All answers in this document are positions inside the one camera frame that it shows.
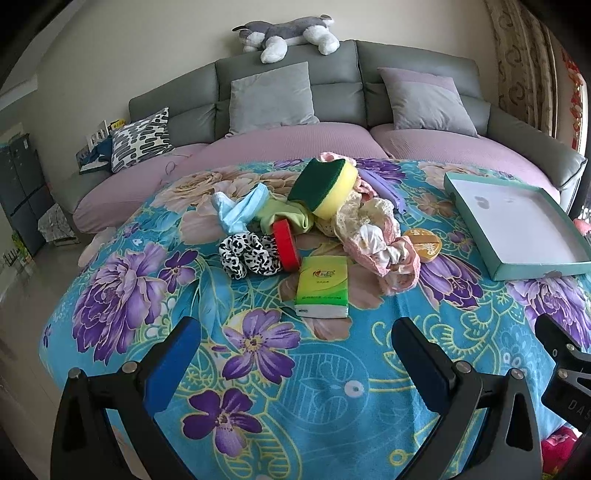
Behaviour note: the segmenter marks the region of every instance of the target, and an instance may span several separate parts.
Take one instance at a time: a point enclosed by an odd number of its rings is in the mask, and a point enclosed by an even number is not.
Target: metal bolt
[[[121,370],[123,371],[124,374],[132,374],[137,369],[138,369],[138,363],[134,362],[134,361],[125,362],[123,364],[123,366],[121,367]]]
[[[515,378],[516,380],[523,380],[523,377],[525,376],[523,374],[523,372],[521,370],[519,370],[518,368],[512,368],[511,369],[511,376],[513,378]]]
[[[70,371],[68,372],[68,378],[71,378],[72,380],[76,380],[80,377],[81,373],[82,373],[82,370],[80,370],[78,367],[70,368]]]
[[[468,362],[460,360],[456,363],[456,370],[463,374],[469,374],[472,371],[472,366]]]

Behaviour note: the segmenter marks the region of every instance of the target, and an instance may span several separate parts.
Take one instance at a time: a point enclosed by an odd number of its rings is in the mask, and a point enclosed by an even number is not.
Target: floral bedsheet
[[[306,160],[196,173],[150,198],[72,283],[49,319],[40,356],[60,387],[68,370],[115,372],[141,359],[184,315],[203,340],[168,409],[156,420],[200,480],[395,478],[435,424],[395,352],[390,330],[408,316],[453,360],[480,372],[526,376],[542,438],[563,422],[540,403],[553,362],[530,326],[551,313],[589,347],[589,280],[491,281],[466,225],[443,191],[447,171],[503,176],[436,163],[361,159],[406,197],[405,228],[443,239],[419,285],[381,295],[376,277],[349,263],[350,316],[301,319],[297,275],[231,281],[211,194],[246,195],[257,182],[286,195]],[[317,231],[304,255],[343,255]],[[471,425],[449,473],[461,470]],[[117,418],[114,424],[121,428]]]

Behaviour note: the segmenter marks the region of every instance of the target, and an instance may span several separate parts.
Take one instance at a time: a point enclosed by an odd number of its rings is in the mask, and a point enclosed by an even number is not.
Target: stuffed husky toy
[[[339,48],[339,40],[329,32],[328,26],[335,21],[328,15],[302,17],[287,23],[270,24],[254,21],[233,28],[239,31],[238,38],[244,51],[263,48],[261,62],[275,63],[285,57],[289,45],[311,43],[317,45],[322,55],[333,53]]]

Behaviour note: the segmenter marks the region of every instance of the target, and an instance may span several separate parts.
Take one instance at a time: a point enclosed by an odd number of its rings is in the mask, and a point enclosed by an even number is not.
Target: teal box lid
[[[518,181],[446,173],[446,193],[493,280],[591,272],[591,247],[548,193]]]

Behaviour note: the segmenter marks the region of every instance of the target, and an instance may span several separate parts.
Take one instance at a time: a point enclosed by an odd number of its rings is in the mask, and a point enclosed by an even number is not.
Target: lavender pillow
[[[477,137],[451,77],[378,68],[386,85],[394,130],[425,128]]]

